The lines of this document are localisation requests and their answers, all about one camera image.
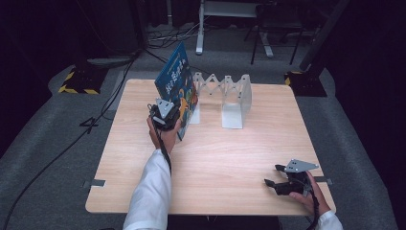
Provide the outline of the blue illustrated children's book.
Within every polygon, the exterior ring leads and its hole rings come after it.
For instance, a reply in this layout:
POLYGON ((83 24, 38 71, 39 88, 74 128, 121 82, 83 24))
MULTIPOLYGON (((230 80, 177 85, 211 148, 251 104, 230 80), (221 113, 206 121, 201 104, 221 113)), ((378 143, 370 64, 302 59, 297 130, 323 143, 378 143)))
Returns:
POLYGON ((154 83, 160 97, 179 108, 181 127, 178 139, 182 140, 198 104, 197 91, 183 42, 177 45, 154 83))

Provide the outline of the person's dark clothing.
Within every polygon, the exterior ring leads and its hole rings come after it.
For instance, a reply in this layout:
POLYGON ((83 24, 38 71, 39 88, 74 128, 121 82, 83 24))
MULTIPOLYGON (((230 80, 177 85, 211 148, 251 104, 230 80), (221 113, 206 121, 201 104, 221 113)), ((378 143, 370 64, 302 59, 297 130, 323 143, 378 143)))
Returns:
POLYGON ((277 217, 169 215, 167 230, 281 230, 277 217))

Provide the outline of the black metal chair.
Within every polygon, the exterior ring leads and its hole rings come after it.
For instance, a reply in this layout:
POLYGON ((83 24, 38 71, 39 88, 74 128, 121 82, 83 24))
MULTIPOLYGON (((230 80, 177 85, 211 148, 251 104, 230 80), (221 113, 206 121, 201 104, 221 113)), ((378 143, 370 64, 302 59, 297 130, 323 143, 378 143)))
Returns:
POLYGON ((268 43, 267 33, 284 33, 282 40, 287 39, 288 34, 298 34, 297 41, 294 45, 294 50, 289 61, 293 63, 294 57, 298 49, 298 45, 302 39, 305 26, 300 19, 298 13, 298 5, 291 0, 263 0, 255 6, 255 23, 249 29, 245 39, 248 38, 250 33, 255 30, 255 41, 253 52, 251 56, 251 63, 254 63, 259 40, 262 40, 265 53, 269 55, 272 49, 268 43))

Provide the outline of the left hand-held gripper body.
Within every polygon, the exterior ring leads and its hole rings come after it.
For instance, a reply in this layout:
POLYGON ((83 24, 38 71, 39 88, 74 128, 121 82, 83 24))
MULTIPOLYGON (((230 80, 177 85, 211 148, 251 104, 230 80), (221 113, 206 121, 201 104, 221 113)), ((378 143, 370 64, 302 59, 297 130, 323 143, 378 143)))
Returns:
POLYGON ((152 123, 160 130, 172 130, 177 122, 178 106, 173 102, 157 99, 150 108, 152 123))

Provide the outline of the white metal desk frame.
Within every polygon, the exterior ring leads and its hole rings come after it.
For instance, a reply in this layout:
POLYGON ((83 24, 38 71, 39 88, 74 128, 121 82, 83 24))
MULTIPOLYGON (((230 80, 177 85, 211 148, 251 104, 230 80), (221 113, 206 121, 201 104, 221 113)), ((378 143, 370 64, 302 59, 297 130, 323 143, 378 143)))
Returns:
POLYGON ((255 18, 256 5, 257 3, 235 2, 232 0, 200 0, 199 29, 197 34, 195 53, 197 55, 203 54, 205 18, 209 16, 255 18))

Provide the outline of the person's right hand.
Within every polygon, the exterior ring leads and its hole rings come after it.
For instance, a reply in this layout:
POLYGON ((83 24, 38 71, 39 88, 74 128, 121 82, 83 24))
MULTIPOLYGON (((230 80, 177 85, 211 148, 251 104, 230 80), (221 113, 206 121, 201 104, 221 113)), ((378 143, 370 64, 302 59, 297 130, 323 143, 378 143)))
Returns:
POLYGON ((296 200, 297 202, 303 204, 303 206, 306 208, 306 210, 311 214, 315 214, 315 209, 314 209, 314 204, 315 200, 318 201, 319 208, 318 208, 318 214, 321 216, 327 211, 330 211, 330 207, 328 206, 326 199, 315 181, 313 175, 310 172, 307 172, 307 175, 310 179, 313 194, 312 195, 302 195, 299 193, 291 192, 289 196, 296 200))

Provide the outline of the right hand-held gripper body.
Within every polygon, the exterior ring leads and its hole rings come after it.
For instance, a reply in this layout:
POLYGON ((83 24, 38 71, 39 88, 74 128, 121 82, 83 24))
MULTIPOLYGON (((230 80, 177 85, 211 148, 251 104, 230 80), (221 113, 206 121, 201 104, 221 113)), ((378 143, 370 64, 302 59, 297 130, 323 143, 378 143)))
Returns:
POLYGON ((280 183, 280 187, 276 190, 277 195, 287 196, 291 192, 306 194, 311 191, 311 182, 307 172, 318 168, 317 164, 292 159, 285 168, 288 181, 280 183))

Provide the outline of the black slanted pole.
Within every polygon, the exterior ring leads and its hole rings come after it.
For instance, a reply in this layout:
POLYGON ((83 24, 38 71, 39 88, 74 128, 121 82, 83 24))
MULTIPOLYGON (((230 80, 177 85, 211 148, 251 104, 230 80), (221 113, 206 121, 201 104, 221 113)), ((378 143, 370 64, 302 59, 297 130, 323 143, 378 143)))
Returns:
POLYGON ((320 33, 299 65, 301 70, 308 71, 310 68, 315 68, 325 58, 328 50, 327 40, 330 37, 330 33, 338 23, 342 13, 346 9, 349 1, 350 0, 338 1, 330 17, 327 19, 327 22, 321 29, 320 33))

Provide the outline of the black yellow striped stand base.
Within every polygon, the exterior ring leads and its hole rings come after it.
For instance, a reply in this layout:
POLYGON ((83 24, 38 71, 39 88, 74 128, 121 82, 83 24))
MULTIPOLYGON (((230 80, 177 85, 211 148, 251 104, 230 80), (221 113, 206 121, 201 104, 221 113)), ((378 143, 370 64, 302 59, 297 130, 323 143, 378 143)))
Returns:
POLYGON ((66 76, 58 92, 91 95, 100 94, 107 73, 107 69, 95 68, 84 71, 74 67, 66 76))
POLYGON ((289 71, 284 74, 284 83, 291 87, 296 97, 325 97, 327 95, 318 78, 307 72, 289 71))

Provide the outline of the white extendable book rack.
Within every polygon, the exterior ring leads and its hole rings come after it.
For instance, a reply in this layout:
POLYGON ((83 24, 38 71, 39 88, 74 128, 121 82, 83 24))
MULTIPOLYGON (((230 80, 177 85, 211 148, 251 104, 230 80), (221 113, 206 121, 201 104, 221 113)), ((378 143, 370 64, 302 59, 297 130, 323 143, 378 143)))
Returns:
POLYGON ((221 100, 221 122, 223 128, 243 129, 246 115, 251 109, 253 92, 248 74, 244 74, 238 81, 233 81, 231 76, 219 80, 215 74, 210 74, 206 79, 200 72, 193 76, 197 88, 198 105, 193 115, 193 122, 200 122, 200 107, 204 96, 218 96, 221 100))

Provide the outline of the person's left hand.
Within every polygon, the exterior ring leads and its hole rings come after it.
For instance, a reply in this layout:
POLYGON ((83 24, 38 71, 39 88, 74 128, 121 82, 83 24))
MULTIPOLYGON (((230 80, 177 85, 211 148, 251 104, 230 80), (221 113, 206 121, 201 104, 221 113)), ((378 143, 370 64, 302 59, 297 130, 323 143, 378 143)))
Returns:
POLYGON ((177 140, 177 132, 181 127, 181 122, 177 121, 174 129, 169 131, 161 131, 161 130, 156 131, 150 117, 147 118, 147 125, 149 127, 150 139, 155 148, 157 150, 161 148, 160 142, 163 142, 167 153, 171 154, 177 140))

